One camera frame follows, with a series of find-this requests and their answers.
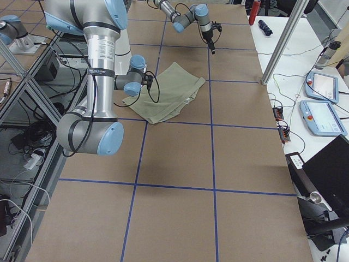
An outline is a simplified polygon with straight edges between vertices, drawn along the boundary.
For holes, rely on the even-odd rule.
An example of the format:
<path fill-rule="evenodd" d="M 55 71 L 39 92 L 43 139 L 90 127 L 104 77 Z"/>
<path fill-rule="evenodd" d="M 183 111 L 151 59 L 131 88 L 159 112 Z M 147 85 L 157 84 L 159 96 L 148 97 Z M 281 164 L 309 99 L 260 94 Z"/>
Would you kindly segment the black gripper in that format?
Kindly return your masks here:
<path fill-rule="evenodd" d="M 145 74 L 143 76 L 143 85 L 147 87 L 147 89 L 151 89 L 153 83 L 153 76 L 149 74 Z"/>
<path fill-rule="evenodd" d="M 220 33 L 222 32 L 222 25 L 219 22 L 209 22 L 206 25 L 201 25 L 201 35 L 206 44 L 208 44 L 208 47 L 212 54 L 215 54 L 215 45 L 212 40 L 213 38 L 213 31 L 217 29 Z"/>

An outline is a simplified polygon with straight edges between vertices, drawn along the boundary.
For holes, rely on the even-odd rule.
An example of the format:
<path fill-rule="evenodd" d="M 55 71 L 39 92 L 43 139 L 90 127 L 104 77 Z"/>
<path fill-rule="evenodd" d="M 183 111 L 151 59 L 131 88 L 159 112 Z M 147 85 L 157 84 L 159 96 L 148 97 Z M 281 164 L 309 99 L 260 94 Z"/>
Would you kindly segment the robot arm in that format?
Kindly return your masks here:
<path fill-rule="evenodd" d="M 146 76 L 146 61 L 130 58 L 125 75 L 115 72 L 116 43 L 128 26 L 124 1 L 45 1 L 46 23 L 64 33 L 84 36 L 88 46 L 87 95 L 57 126 L 60 145 L 72 154 L 115 154 L 124 127 L 113 111 L 113 92 L 138 96 Z"/>
<path fill-rule="evenodd" d="M 171 21 L 177 33 L 182 33 L 192 23 L 197 23 L 201 40 L 207 45 L 212 55 L 215 54 L 215 43 L 221 36 L 222 25 L 210 19 L 207 4 L 194 4 L 189 7 L 184 3 L 178 3 L 174 7 L 165 0 L 152 1 L 153 5 L 149 1 L 146 3 L 153 9 L 161 10 Z"/>

